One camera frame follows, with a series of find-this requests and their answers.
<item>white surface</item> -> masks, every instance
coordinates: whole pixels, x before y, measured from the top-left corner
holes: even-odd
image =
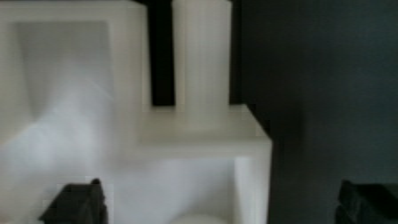
[[[177,218],[170,224],[227,224],[225,221],[209,215],[188,215]]]
[[[35,222],[62,185],[99,177],[110,224],[195,213],[264,224],[270,139],[241,106],[211,109],[223,122],[198,127],[149,110],[143,7],[1,2],[0,28],[19,41],[35,112],[0,149],[0,214]]]

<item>dark background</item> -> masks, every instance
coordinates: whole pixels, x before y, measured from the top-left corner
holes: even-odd
[[[330,224],[341,179],[398,183],[398,1],[241,1],[243,101],[273,139],[270,224]]]

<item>white plastic part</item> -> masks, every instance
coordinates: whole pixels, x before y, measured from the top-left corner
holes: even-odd
[[[230,2],[174,0],[177,110],[193,128],[225,123]]]
[[[227,24],[230,4],[216,1],[207,13],[218,10]],[[190,10],[197,4],[193,0],[179,3],[188,4]],[[174,10],[181,14],[188,12],[182,8]],[[193,19],[198,23],[191,26],[206,29],[211,20],[200,24],[195,13],[191,18],[184,16],[186,21]],[[181,116],[172,109],[149,108],[147,25],[140,4],[129,1],[0,2],[0,28],[0,36],[14,35],[19,40],[19,46],[7,45],[12,42],[3,42],[3,46],[21,49],[24,55],[7,62],[21,64],[28,77],[53,77],[51,82],[40,83],[35,78],[26,79],[33,90],[49,88],[44,94],[49,101],[39,103],[44,107],[33,110],[33,125],[0,150],[0,213],[10,222],[31,223],[63,184],[99,177],[110,224],[168,224],[182,214],[202,213],[232,224],[264,224],[271,142],[246,107],[227,106],[227,54],[218,52],[227,48],[216,45],[213,49],[220,64],[200,62],[206,52],[198,61],[193,55],[184,58],[190,62],[177,56],[177,67],[184,63],[191,68],[211,67],[211,76],[204,79],[200,76],[195,81],[195,73],[186,74],[190,83],[206,85],[204,80],[213,80],[213,95],[206,88],[190,90],[186,85],[184,90],[177,88],[177,97],[188,99],[191,95],[193,101],[186,103],[206,115],[190,108],[191,116],[188,110],[188,116],[184,112]],[[211,28],[214,43],[220,39],[227,41],[223,31],[218,33]],[[175,38],[206,41],[184,34]],[[179,84],[186,84],[182,76],[177,76]],[[200,97],[209,100],[204,104],[195,101]]]

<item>white vertical post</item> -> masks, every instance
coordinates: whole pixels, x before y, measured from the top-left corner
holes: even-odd
[[[33,122],[14,27],[0,23],[0,144]]]
[[[111,72],[115,84],[120,148],[131,150],[142,123],[142,75],[145,73],[145,9],[129,7],[113,15],[110,27]]]
[[[188,124],[222,124],[229,109],[230,2],[174,0],[177,111]]]

